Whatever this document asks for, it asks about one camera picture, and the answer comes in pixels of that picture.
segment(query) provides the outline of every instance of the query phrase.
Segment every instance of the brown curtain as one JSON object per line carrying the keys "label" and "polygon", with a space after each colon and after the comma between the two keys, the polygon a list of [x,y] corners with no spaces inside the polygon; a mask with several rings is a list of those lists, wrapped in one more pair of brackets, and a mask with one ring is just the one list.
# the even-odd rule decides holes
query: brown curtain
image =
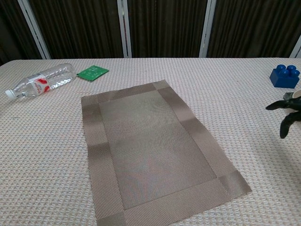
{"label": "brown curtain", "polygon": [[0,0],[0,65],[11,60],[41,59],[17,0]]}
{"label": "brown curtain", "polygon": [[52,58],[123,57],[116,0],[29,0]]}
{"label": "brown curtain", "polygon": [[127,0],[133,57],[198,57],[207,0]]}
{"label": "brown curtain", "polygon": [[289,57],[301,0],[217,0],[207,57]]}

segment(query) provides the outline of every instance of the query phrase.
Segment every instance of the blue building block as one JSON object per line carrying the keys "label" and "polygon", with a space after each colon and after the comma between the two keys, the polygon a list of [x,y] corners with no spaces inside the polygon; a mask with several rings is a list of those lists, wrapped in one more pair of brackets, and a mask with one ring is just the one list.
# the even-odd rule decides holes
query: blue building block
{"label": "blue building block", "polygon": [[286,69],[284,65],[278,65],[277,68],[273,69],[269,79],[271,79],[274,87],[293,89],[299,81],[299,74],[300,72],[294,65],[289,65]]}

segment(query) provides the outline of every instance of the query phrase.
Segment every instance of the green packet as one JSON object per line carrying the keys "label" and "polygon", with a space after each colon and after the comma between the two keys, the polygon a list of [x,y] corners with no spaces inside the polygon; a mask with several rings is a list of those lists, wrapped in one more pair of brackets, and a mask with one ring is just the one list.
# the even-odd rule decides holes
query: green packet
{"label": "green packet", "polygon": [[93,65],[83,70],[82,72],[78,73],[77,75],[83,79],[94,81],[95,79],[107,73],[108,71],[109,71],[108,69],[104,69],[102,67]]}

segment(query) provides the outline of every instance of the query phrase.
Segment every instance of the red and white label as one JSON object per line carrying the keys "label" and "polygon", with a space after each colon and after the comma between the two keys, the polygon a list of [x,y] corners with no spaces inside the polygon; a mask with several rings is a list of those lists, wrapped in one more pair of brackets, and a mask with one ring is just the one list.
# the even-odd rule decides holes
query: red and white label
{"label": "red and white label", "polygon": [[41,73],[35,74],[31,76],[29,82],[32,84],[33,88],[36,90],[37,95],[45,93],[50,90],[48,85],[48,81],[46,80],[45,76]]}

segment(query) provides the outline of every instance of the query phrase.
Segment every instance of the table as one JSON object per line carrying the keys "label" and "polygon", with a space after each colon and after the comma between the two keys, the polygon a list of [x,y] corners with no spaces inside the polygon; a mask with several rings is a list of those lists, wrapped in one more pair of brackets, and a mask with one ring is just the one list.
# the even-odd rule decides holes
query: table
{"label": "table", "polygon": [[[98,65],[37,98],[4,91],[60,63]],[[253,192],[173,225],[300,225],[301,123],[286,139],[289,110],[267,111],[292,89],[269,80],[277,64],[301,59],[136,58],[17,60],[0,67],[0,225],[96,225],[80,98],[165,79],[207,127]],[[301,89],[301,82],[295,90]]]}

